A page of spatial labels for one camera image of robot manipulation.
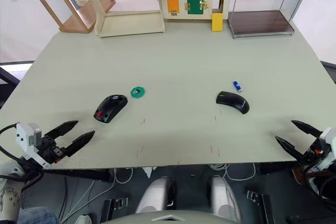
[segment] yellow block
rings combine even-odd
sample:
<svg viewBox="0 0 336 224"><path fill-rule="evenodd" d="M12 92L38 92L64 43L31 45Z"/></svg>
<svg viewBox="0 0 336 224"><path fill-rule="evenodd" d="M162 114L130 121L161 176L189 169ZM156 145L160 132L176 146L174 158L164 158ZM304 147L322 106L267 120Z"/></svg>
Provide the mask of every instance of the yellow block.
<svg viewBox="0 0 336 224"><path fill-rule="evenodd" d="M223 31L223 13L212 13L212 31Z"/></svg>

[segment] white wall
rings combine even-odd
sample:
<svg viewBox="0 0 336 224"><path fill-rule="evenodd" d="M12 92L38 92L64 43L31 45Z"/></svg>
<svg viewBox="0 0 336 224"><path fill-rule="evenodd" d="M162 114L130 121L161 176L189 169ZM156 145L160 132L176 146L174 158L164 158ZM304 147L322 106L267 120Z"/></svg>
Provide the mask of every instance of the white wall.
<svg viewBox="0 0 336 224"><path fill-rule="evenodd" d="M133 0L116 1L114 10L158 7L155 0L141 3ZM237 10L277 9L281 1L238 0ZM47 0L47 2L62 21L71 15L63 0ZM293 8L295 0L286 0L286 6ZM0 0L0 62L35 60L56 32L58 32L57 24L39 0Z"/></svg>
<svg viewBox="0 0 336 224"><path fill-rule="evenodd" d="M336 64L336 0L303 0L294 22L319 59Z"/></svg>
<svg viewBox="0 0 336 224"><path fill-rule="evenodd" d="M63 0L47 0L65 21L71 12ZM58 26L39 0L0 0L0 62L35 60Z"/></svg>

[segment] green ring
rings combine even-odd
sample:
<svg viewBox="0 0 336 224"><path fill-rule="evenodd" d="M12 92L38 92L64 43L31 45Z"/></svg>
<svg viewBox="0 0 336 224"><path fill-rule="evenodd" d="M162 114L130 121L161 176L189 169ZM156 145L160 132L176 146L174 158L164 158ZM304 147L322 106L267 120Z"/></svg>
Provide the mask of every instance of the green ring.
<svg viewBox="0 0 336 224"><path fill-rule="evenodd" d="M131 97L140 98L145 94L145 89L143 87L135 87L131 90Z"/></svg>

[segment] red and black mouse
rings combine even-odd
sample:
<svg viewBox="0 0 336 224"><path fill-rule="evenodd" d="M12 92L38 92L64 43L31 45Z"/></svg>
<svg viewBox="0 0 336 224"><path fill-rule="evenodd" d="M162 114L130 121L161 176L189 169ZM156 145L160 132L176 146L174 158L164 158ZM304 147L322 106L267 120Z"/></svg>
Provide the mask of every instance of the red and black mouse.
<svg viewBox="0 0 336 224"><path fill-rule="evenodd" d="M125 107L127 97L121 94L114 94L106 97L96 109L93 117L100 122L109 123Z"/></svg>

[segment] green door panel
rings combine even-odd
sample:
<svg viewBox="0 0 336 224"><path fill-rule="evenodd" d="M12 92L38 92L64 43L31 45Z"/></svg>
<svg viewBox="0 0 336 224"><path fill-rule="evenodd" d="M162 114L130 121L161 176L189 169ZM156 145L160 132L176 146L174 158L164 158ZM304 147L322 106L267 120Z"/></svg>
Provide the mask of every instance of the green door panel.
<svg viewBox="0 0 336 224"><path fill-rule="evenodd" d="M200 1L203 0L187 0L190 4L190 10L188 10L188 14L203 14L203 9L200 10Z"/></svg>

